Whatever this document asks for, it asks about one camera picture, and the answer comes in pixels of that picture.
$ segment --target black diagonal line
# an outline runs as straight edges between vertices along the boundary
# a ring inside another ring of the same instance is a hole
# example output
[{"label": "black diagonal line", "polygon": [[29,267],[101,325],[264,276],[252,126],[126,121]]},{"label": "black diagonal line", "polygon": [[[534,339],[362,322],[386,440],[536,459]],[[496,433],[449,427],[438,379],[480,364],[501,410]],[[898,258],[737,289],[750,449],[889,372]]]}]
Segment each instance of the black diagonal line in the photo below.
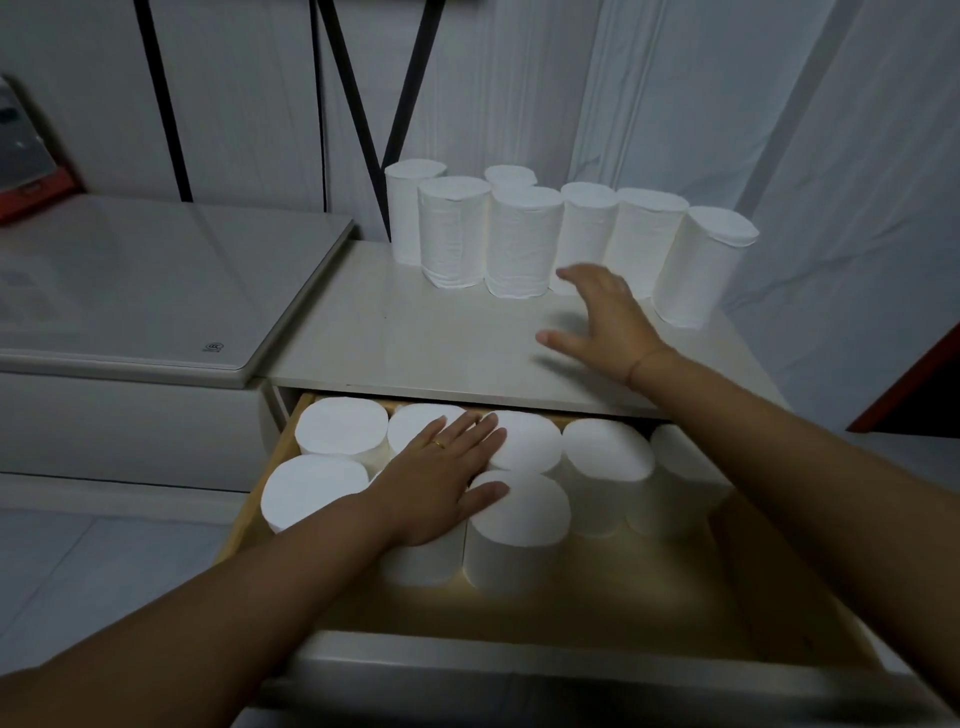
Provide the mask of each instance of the black diagonal line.
[{"label": "black diagonal line", "polygon": [[320,126],[320,176],[324,185],[324,212],[326,209],[326,133],[324,129],[324,74],[320,58],[320,23],[317,21],[317,5],[310,4],[310,40],[313,41],[313,83],[317,91],[317,123]]},{"label": "black diagonal line", "polygon": [[133,0],[133,10],[136,12],[137,25],[140,26],[140,37],[143,39],[143,52],[147,56],[150,78],[154,82],[156,106],[160,112],[163,133],[167,137],[167,150],[170,153],[170,163],[174,168],[177,189],[180,191],[180,200],[185,203],[192,203],[193,193],[190,191],[190,178],[186,173],[186,162],[183,159],[183,149],[180,146],[177,117],[174,114],[173,102],[170,100],[167,76],[163,71],[163,56],[160,54],[160,43],[156,39],[154,14],[150,12],[150,0]]},{"label": "black diagonal line", "polygon": [[330,51],[332,51],[333,59],[337,63],[337,71],[340,73],[340,81],[344,85],[344,94],[347,96],[350,116],[353,117],[353,127],[357,131],[363,159],[367,163],[367,173],[370,175],[370,181],[373,185],[373,194],[376,195],[377,204],[380,206],[380,215],[383,217],[383,224],[389,236],[390,213],[387,210],[387,181],[383,176],[383,170],[380,168],[380,161],[376,158],[376,150],[373,148],[370,125],[367,124],[367,114],[363,111],[360,89],[357,88],[356,79],[353,77],[353,66],[350,65],[347,43],[344,41],[344,33],[340,29],[340,19],[337,17],[336,8],[333,7],[333,0],[317,0],[317,7],[320,8],[320,15],[324,19],[326,37],[330,41]]},{"label": "black diagonal line", "polygon": [[417,30],[414,50],[410,54],[407,76],[403,79],[400,101],[396,105],[394,125],[390,129],[387,149],[383,153],[383,164],[381,166],[384,169],[400,159],[400,152],[403,151],[403,142],[406,141],[407,130],[410,129],[410,119],[413,118],[417,97],[420,95],[420,85],[423,83],[423,74],[426,73],[426,65],[430,60],[434,38],[437,37],[437,28],[440,27],[440,17],[444,12],[445,1],[426,0],[423,6],[420,29]]}]

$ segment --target person's left hand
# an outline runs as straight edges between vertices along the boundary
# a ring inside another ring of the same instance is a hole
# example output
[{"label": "person's left hand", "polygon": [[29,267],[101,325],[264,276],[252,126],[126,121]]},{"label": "person's left hand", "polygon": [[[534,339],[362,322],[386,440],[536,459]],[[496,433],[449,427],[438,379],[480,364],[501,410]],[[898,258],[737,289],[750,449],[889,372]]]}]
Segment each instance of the person's left hand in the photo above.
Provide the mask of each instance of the person's left hand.
[{"label": "person's left hand", "polygon": [[434,420],[364,491],[398,546],[439,538],[507,495],[509,487],[499,481],[467,490],[507,439],[506,430],[494,431],[496,415],[479,419],[467,412],[446,429],[445,418]]}]

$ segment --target red object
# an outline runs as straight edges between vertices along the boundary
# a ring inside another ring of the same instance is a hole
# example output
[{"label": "red object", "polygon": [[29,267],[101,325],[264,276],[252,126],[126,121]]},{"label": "red object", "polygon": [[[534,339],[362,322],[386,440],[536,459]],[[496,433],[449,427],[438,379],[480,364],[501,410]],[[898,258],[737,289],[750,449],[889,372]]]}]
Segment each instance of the red object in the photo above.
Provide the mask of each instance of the red object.
[{"label": "red object", "polygon": [[0,224],[9,223],[78,190],[66,168],[57,167],[56,172],[35,182],[0,192]]},{"label": "red object", "polygon": [[907,373],[886,392],[880,395],[867,411],[847,427],[848,432],[873,432],[874,428],[907,397],[913,394],[921,384],[930,379],[941,367],[954,357],[960,356],[960,324],[938,341],[933,349],[924,354],[920,361],[910,367]]}]

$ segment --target open drawer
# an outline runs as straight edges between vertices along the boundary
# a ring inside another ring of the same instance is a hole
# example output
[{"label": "open drawer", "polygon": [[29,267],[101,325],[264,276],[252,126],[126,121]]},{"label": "open drawer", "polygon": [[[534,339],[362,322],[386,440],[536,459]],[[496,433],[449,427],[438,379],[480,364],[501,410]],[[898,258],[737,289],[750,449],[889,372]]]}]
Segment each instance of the open drawer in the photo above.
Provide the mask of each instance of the open drawer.
[{"label": "open drawer", "polygon": [[[294,428],[319,396],[301,396],[218,560],[273,537],[260,494],[300,454]],[[402,404],[381,403],[391,414]],[[544,414],[560,428],[582,416]],[[625,523],[607,539],[571,536],[551,581],[523,599],[482,595],[462,574],[391,586],[373,567],[317,629],[289,685],[328,713],[731,725],[942,711],[915,678],[882,670],[852,616],[736,495],[682,541]]]}]

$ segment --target forearm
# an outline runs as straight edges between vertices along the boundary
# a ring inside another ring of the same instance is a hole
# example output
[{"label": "forearm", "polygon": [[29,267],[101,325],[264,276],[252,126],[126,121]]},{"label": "forearm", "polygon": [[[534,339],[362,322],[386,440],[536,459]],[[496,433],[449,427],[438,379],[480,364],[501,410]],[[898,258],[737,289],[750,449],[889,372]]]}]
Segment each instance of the forearm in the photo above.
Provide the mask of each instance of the forearm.
[{"label": "forearm", "polygon": [[631,384],[960,705],[960,499],[673,352]]},{"label": "forearm", "polygon": [[390,536],[362,496],[331,503],[41,667],[22,724],[229,725]]}]

